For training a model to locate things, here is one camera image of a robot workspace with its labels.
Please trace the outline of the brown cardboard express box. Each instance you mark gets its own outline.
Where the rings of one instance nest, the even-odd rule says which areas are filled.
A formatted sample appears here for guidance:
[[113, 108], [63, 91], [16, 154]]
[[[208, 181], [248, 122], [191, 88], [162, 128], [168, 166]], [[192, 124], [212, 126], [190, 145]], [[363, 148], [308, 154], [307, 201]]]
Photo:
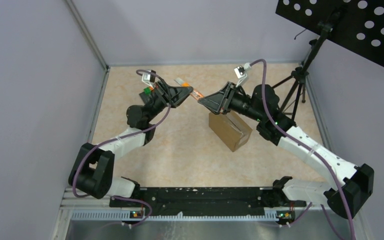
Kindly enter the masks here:
[[209, 128], [220, 140], [235, 152], [245, 145], [252, 134], [252, 128], [235, 112], [227, 114], [208, 114]]

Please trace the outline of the orange utility knife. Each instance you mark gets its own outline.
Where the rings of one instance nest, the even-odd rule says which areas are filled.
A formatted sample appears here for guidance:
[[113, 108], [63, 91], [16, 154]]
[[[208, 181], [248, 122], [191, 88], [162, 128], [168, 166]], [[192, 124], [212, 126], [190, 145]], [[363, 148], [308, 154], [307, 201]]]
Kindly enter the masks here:
[[177, 77], [174, 79], [174, 81], [181, 87], [191, 88], [192, 92], [189, 95], [191, 97], [193, 97], [195, 100], [198, 101], [198, 100], [205, 97], [200, 91], [198, 91], [196, 88], [192, 87], [189, 83], [182, 80], [181, 78]]

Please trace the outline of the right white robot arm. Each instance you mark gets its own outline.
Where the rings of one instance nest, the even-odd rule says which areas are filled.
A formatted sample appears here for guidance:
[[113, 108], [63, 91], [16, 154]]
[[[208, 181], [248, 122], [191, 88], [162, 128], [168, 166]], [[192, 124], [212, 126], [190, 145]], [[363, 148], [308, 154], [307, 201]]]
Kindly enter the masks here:
[[257, 85], [252, 95], [228, 82], [221, 90], [202, 97], [198, 103], [215, 115], [231, 111], [258, 122], [256, 130], [265, 140], [292, 153], [325, 179], [324, 183], [291, 178], [273, 192], [279, 206], [291, 201], [328, 205], [338, 216], [354, 218], [373, 193], [374, 169], [349, 162], [306, 134], [280, 111], [280, 98], [268, 85]]

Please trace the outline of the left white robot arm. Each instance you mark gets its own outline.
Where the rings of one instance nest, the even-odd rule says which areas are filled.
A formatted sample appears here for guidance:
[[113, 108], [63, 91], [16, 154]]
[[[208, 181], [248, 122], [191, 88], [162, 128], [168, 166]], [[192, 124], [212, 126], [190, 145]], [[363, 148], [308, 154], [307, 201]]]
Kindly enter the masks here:
[[68, 184], [75, 197], [120, 196], [129, 207], [140, 202], [140, 193], [135, 190], [137, 182], [126, 177], [115, 177], [115, 161], [129, 152], [148, 144], [154, 137], [156, 127], [152, 120], [165, 111], [181, 105], [193, 92], [191, 86], [170, 86], [160, 80], [148, 90], [148, 99], [142, 105], [131, 105], [126, 110], [128, 128], [119, 135], [99, 144], [83, 144], [68, 177]]

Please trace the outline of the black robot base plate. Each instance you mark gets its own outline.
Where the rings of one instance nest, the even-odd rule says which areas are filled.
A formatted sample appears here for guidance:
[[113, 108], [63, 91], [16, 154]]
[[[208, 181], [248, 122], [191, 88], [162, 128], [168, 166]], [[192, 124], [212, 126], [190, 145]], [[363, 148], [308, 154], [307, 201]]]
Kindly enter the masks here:
[[148, 203], [152, 216], [188, 217], [262, 216], [266, 208], [306, 207], [302, 200], [290, 201], [272, 187], [141, 187], [132, 197], [139, 202], [111, 199], [111, 208], [143, 208]]

